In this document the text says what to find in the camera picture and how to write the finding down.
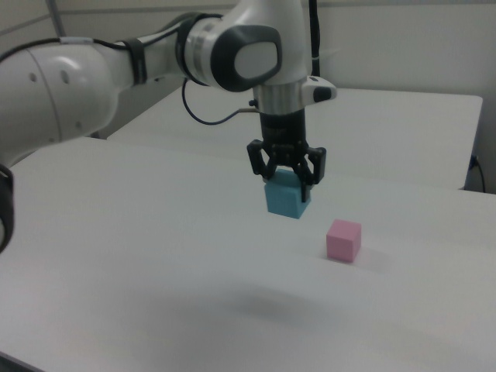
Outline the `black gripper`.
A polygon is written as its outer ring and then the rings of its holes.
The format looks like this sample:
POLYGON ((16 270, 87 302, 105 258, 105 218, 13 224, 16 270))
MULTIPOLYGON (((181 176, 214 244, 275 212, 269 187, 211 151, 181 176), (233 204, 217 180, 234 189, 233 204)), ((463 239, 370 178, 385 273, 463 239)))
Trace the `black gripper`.
POLYGON ((308 147, 305 110, 287 115, 260 114, 263 142, 255 139, 246 147, 252 171, 269 181, 277 165, 294 165, 301 185, 301 202, 310 199, 310 191, 325 176, 326 149, 308 147), (263 152, 269 159, 266 163, 263 152))

